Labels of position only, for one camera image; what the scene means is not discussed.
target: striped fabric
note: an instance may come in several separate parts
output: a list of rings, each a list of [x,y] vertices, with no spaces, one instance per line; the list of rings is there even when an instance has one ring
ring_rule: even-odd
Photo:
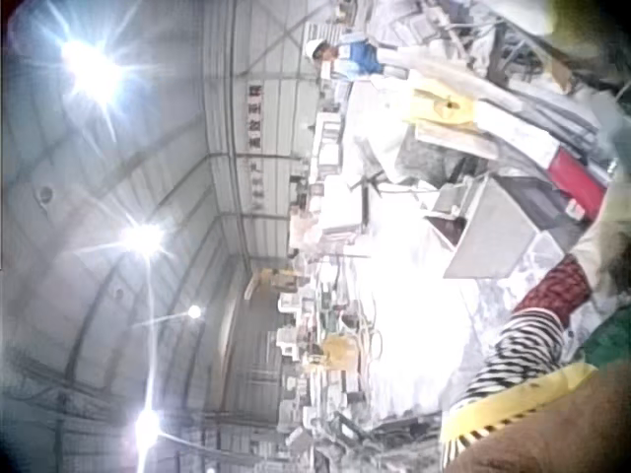
[[[563,331],[568,326],[569,315],[589,296],[590,288],[581,266],[576,258],[566,256],[518,305],[502,330],[493,354],[485,360],[484,368],[470,382],[450,414],[490,394],[559,370]],[[443,468],[472,443],[527,414],[529,412],[448,441],[443,445]]]

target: metal roof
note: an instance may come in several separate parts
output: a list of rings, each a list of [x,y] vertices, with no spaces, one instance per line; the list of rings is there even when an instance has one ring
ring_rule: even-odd
[[[120,429],[144,399],[151,351],[139,323],[151,311],[205,309],[156,330],[157,408],[199,419],[230,405],[211,391],[249,378],[233,371],[258,369],[241,344],[276,322],[235,336],[235,300],[251,268],[286,255],[289,177],[309,155],[318,94],[304,27],[330,14],[326,0],[31,0],[14,14],[2,64],[2,382],[16,406],[46,413],[33,420],[44,427],[17,419],[11,431],[39,439],[36,471],[132,468]],[[73,93],[59,50],[70,38],[106,39],[127,67],[107,113]],[[248,140],[251,84],[262,88],[260,150]],[[113,244],[132,221],[165,232],[150,271]],[[217,379],[226,385],[213,391]],[[278,392],[252,393],[269,399],[234,409],[273,417]],[[107,429],[123,440],[99,443],[104,455],[88,439]],[[173,448],[156,455],[155,471],[180,462]]]

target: warehouse wall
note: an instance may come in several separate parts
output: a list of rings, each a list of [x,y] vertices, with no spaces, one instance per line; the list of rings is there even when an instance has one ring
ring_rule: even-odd
[[[282,357],[273,339],[283,323],[276,309],[277,298],[261,289],[238,315],[224,406],[227,411],[274,425],[283,392]]]
[[[230,2],[223,3],[213,5],[213,18],[221,15],[232,18],[230,12],[224,11],[229,10]],[[302,52],[305,23],[325,22],[332,13],[328,0],[242,0],[234,12],[237,34],[231,76],[234,109],[231,121],[235,153],[240,156],[239,195],[244,213],[253,215],[244,221],[247,250],[253,256],[284,257],[287,252],[288,223],[283,218],[288,216],[292,200],[289,177],[302,168],[298,160],[310,155],[313,134],[307,127],[316,121],[318,100],[316,68]],[[211,50],[212,44],[220,40],[224,44],[229,42],[223,38],[207,43],[207,75],[221,76],[213,68],[223,67],[226,71],[228,67],[216,60]],[[262,88],[260,114],[248,114],[251,85]],[[217,85],[207,84],[207,97],[219,94]],[[211,113],[225,116],[223,108]],[[252,120],[256,127],[260,126],[260,146],[254,148],[248,140],[248,125]],[[209,130],[209,136],[217,133],[215,126]],[[225,152],[229,144],[224,145],[226,148],[216,151]],[[227,158],[214,160],[213,171],[221,189],[229,181]],[[233,200],[230,192],[220,191],[222,211],[234,211]],[[226,221],[225,228],[228,242],[233,245],[231,249],[237,251],[236,220]]]

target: cable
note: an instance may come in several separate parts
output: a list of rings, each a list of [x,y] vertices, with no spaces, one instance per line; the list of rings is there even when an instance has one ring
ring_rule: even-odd
[[[473,178],[471,179],[471,181],[469,181],[469,182],[461,182],[461,183],[458,183],[458,184],[454,184],[452,187],[450,187],[450,190],[451,190],[451,189],[458,189],[458,188],[461,188],[461,187],[466,187],[466,186],[468,186],[471,182],[475,182],[476,180],[481,180],[481,179],[483,179],[484,177],[486,177],[486,175],[487,175],[488,173],[489,173],[489,172],[485,172],[485,173],[483,173],[483,174],[481,174],[481,175],[477,175],[476,177],[473,177]],[[383,190],[383,189],[379,189],[379,192],[380,192],[381,194],[414,194],[414,195],[419,195],[419,194],[432,194],[432,193],[435,193],[435,192],[440,192],[440,191],[441,191],[441,189],[426,189],[426,190],[414,190],[414,189],[405,189],[405,190]]]
[[[620,92],[618,92],[615,96],[615,101],[620,101],[620,99],[622,99],[622,96],[624,96],[624,94],[629,90],[629,87],[631,87],[631,81],[628,81],[624,85],[624,87],[620,89]]]

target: helmet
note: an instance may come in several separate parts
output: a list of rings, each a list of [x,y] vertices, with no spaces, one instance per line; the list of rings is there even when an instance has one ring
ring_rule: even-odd
[[[314,54],[316,53],[317,49],[325,42],[326,39],[324,39],[323,37],[307,41],[307,44],[305,44],[305,55],[310,59],[314,59]]]

